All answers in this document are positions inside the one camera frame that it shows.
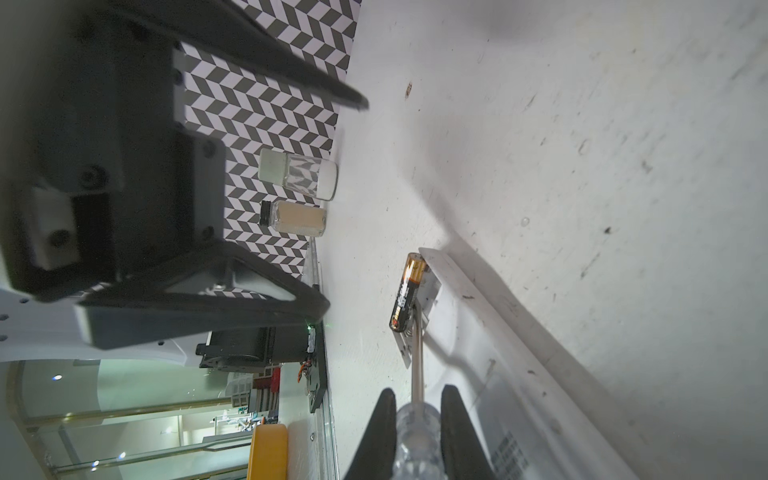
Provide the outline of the clear handle screwdriver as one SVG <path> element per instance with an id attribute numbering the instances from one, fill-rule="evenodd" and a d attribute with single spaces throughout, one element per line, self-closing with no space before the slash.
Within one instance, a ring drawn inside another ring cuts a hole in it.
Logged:
<path id="1" fill-rule="evenodd" d="M 397 444 L 393 479 L 444 479 L 440 446 L 440 414 L 425 402 L 422 329 L 413 326 L 411 402 L 396 417 Z"/>

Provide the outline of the black gold AAA battery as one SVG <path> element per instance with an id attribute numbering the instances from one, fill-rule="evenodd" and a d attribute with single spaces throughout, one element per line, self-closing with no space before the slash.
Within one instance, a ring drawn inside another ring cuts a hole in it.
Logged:
<path id="1" fill-rule="evenodd" d="M 427 263 L 421 254 L 408 254 L 389 320 L 391 331 L 403 333 L 407 330 L 411 309 L 426 270 Z"/>

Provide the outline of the small white remote control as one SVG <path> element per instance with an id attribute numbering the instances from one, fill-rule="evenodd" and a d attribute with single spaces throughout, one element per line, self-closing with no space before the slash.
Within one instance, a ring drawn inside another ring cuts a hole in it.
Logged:
<path id="1" fill-rule="evenodd" d="M 458 388 L 495 479 L 633 479 L 635 473 L 445 253 L 427 263 L 408 328 L 392 331 L 411 374 L 422 329 L 425 402 Z"/>

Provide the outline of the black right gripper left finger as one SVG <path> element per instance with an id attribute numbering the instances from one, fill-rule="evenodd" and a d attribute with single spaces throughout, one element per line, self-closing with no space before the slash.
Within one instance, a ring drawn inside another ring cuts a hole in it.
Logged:
<path id="1" fill-rule="evenodd" d="M 389 480 L 395 461 L 396 396 L 385 388 L 375 405 L 345 480 Z"/>

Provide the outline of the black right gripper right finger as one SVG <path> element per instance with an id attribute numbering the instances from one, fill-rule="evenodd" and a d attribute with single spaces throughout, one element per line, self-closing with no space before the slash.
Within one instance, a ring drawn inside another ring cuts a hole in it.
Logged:
<path id="1" fill-rule="evenodd" d="M 446 385 L 441 393 L 441 453 L 450 480 L 494 480 L 458 388 Z"/>

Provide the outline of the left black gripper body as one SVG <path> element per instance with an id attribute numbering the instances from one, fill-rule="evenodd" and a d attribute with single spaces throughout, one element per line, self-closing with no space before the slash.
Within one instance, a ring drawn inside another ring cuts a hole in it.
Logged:
<path id="1" fill-rule="evenodd" d="M 222 141 L 180 121 L 179 42 L 215 1 L 5 1 L 1 286 L 59 300 L 223 239 Z"/>

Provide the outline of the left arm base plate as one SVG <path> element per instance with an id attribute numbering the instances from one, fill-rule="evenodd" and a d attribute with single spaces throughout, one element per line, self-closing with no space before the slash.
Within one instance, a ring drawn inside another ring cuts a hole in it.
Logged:
<path id="1" fill-rule="evenodd" d="M 299 365 L 311 413 L 320 409 L 328 390 L 323 324 L 215 331 L 197 345 L 201 368 L 255 375 L 282 364 Z"/>

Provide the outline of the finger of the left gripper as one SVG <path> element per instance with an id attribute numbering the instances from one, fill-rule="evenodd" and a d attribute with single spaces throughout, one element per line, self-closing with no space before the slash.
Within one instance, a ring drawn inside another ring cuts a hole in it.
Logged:
<path id="1" fill-rule="evenodd" d="M 83 340 L 101 350 L 209 331 L 316 324 L 319 291 L 248 249 L 216 242 L 86 296 Z"/>
<path id="2" fill-rule="evenodd" d="M 191 44 L 251 73 L 364 111 L 359 91 L 295 55 L 232 1 L 109 1 L 121 15 L 173 40 Z"/>

